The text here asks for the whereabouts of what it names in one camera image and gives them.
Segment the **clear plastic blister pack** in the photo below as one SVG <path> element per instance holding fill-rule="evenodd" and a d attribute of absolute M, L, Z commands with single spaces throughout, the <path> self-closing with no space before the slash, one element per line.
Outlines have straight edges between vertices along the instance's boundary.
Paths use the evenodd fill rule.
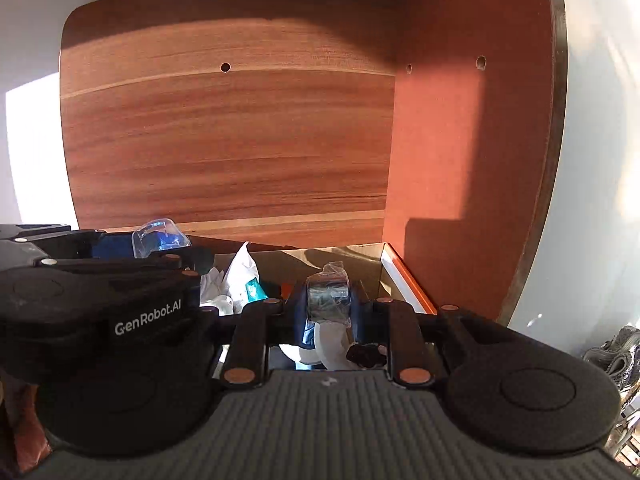
<path fill-rule="evenodd" d="M 189 247 L 189 237 L 169 218 L 152 220 L 131 233 L 134 258 L 148 258 L 152 252 Z"/>

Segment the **black tape roll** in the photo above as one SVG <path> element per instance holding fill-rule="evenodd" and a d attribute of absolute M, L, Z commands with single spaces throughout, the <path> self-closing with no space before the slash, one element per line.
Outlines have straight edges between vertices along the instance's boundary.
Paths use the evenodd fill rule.
<path fill-rule="evenodd" d="M 350 281 L 344 263 L 325 264 L 306 279 L 306 315 L 314 323 L 350 324 Z"/>

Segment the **white pill bag teal label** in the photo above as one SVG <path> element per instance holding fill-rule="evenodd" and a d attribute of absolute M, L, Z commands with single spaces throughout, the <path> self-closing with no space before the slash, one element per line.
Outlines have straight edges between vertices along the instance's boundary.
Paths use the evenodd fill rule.
<path fill-rule="evenodd" d="M 247 242 L 235 253 L 227 270 L 222 272 L 213 266 L 201 277 L 200 307 L 214 307 L 221 315 L 240 314 L 247 304 L 267 298 Z"/>

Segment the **orange cardboard storage box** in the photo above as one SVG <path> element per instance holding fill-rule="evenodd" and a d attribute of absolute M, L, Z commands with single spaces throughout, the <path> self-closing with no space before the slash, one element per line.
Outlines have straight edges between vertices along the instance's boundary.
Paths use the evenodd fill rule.
<path fill-rule="evenodd" d="M 260 284 L 268 298 L 287 300 L 297 282 L 303 282 L 306 286 L 308 276 L 320 272 L 329 262 L 341 261 L 349 277 L 350 289 L 352 285 L 360 284 L 370 300 L 388 297 L 410 304 L 416 312 L 426 344 L 428 369 L 435 375 L 438 354 L 427 338 L 437 326 L 437 312 L 428 304 L 419 287 L 413 284 L 410 274 L 398 261 L 390 245 L 273 250 L 250 255 L 258 266 Z M 233 256 L 216 256 L 214 267 L 224 272 Z M 212 320 L 205 332 L 206 340 L 226 357 L 233 330 L 227 332 L 220 325 L 220 319 L 230 315 L 221 315 L 214 307 L 203 309 Z M 314 322 L 310 322 L 307 315 L 299 346 L 305 349 L 314 346 Z"/>

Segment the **white tape roll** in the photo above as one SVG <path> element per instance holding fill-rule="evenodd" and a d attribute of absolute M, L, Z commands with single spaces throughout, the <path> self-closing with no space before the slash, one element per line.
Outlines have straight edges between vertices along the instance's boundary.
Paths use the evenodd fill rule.
<path fill-rule="evenodd" d="M 355 364 L 346 359 L 350 346 L 350 328 L 334 322 L 314 323 L 314 346 L 305 349 L 295 344 L 280 344 L 284 355 L 298 370 L 311 370 L 323 365 L 326 370 L 353 370 Z"/>

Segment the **wooden shelf cabinet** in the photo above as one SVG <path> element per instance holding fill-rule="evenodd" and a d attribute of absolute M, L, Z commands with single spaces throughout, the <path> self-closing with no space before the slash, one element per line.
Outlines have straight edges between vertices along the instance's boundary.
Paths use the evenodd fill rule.
<path fill-rule="evenodd" d="M 562 142 L 564 0 L 99 0 L 60 50 L 84 228 L 167 217 L 292 247 L 390 244 L 507 323 Z"/>

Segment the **shoes on floor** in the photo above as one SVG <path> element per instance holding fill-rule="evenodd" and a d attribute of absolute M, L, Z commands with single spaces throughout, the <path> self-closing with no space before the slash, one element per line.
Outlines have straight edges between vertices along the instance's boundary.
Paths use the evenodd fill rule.
<path fill-rule="evenodd" d="M 587 350 L 582 359 L 604 370 L 620 393 L 627 392 L 639 380 L 638 328 L 624 326 L 612 340 Z"/>

